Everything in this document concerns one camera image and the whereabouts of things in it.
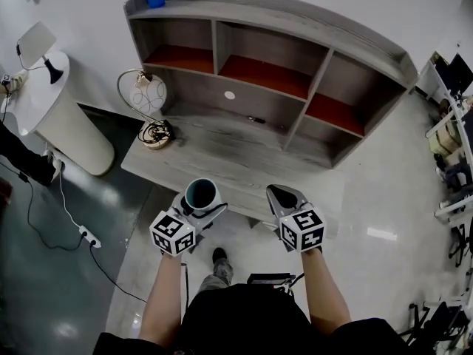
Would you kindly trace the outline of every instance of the wooden shelf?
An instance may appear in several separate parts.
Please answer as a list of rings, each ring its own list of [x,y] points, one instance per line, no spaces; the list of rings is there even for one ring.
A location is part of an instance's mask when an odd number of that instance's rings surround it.
[[[159,46],[144,63],[208,74],[214,73],[212,50],[164,44]]]
[[[334,98],[316,93],[305,115],[324,121],[357,137],[364,137],[364,125],[361,123],[358,110]]]
[[[307,99],[311,77],[299,71],[230,55],[219,75]]]

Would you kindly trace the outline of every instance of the white cylindrical stand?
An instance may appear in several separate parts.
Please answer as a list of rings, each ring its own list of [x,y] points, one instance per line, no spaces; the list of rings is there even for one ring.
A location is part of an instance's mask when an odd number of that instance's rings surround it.
[[[67,88],[59,99],[36,130],[92,175],[107,173],[115,157],[113,145],[88,119]]]

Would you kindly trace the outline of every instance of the white mug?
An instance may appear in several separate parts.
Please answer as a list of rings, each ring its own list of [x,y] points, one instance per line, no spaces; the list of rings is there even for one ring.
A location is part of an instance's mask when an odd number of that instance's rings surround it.
[[[204,177],[192,181],[184,194],[187,204],[195,211],[208,212],[222,203],[215,183]]]

